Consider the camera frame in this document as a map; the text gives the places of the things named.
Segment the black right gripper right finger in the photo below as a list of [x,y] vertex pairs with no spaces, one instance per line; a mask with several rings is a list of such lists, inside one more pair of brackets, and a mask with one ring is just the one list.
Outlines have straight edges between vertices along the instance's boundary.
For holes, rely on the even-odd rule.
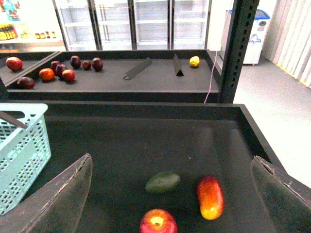
[[311,189],[259,156],[251,162],[258,196],[277,233],[311,231]]

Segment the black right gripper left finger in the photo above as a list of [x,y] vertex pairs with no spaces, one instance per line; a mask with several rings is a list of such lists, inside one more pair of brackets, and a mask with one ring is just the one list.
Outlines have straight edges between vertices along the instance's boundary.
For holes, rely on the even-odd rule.
[[73,233],[76,231],[91,185],[90,154],[0,218],[2,233]]

